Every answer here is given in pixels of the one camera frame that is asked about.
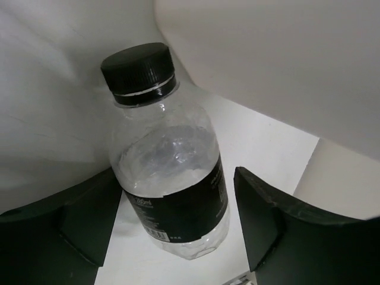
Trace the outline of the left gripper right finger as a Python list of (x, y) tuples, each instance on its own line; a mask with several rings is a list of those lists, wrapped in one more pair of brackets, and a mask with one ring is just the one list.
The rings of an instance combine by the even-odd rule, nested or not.
[(244, 167), (235, 197), (250, 271), (258, 284), (378, 284), (379, 218), (310, 205)]

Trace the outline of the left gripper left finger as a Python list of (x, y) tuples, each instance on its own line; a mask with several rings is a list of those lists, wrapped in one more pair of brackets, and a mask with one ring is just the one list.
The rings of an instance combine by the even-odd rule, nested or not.
[(94, 284), (121, 194), (107, 169), (1, 214), (1, 284)]

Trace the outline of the black label small bottle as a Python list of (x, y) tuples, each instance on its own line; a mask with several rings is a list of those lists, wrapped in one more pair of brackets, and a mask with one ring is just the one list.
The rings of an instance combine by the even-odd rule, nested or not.
[(122, 111), (110, 164), (143, 228), (187, 260), (216, 250), (230, 221), (219, 144), (205, 110), (181, 89), (169, 47), (130, 47), (100, 69)]

